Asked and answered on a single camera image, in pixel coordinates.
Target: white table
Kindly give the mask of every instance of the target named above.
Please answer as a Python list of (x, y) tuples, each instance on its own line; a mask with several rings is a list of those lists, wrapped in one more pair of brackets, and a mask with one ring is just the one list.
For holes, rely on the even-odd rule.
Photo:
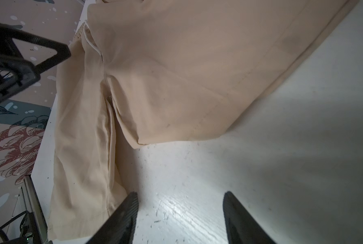
[[(32, 172), (46, 218), (55, 109)], [(118, 135), (122, 181), (140, 199), (134, 243), (227, 243), (228, 190), (278, 244), (363, 243), (363, 0), (222, 137), (133, 150)]]

